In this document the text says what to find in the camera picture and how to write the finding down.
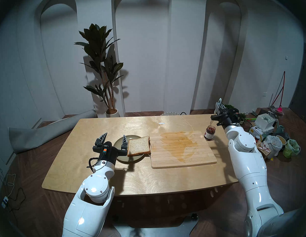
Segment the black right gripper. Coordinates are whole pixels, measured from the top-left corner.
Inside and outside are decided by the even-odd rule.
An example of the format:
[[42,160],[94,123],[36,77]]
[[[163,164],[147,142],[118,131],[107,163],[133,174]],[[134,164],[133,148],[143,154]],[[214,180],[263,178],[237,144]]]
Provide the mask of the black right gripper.
[[211,115],[212,121],[218,121],[217,126],[227,127],[231,124],[239,123],[240,115],[239,110],[236,108],[226,108],[222,103],[222,99],[220,98],[216,102],[216,114]]

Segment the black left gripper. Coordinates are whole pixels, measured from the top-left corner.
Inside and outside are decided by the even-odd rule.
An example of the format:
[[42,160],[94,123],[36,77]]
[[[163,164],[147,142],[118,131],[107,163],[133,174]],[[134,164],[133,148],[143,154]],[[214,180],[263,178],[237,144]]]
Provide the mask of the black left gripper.
[[121,149],[117,149],[112,146],[111,142],[105,142],[106,136],[107,133],[104,133],[96,139],[93,151],[99,153],[99,156],[93,157],[92,160],[97,160],[97,162],[104,160],[115,165],[117,157],[127,156],[128,141],[123,135]]

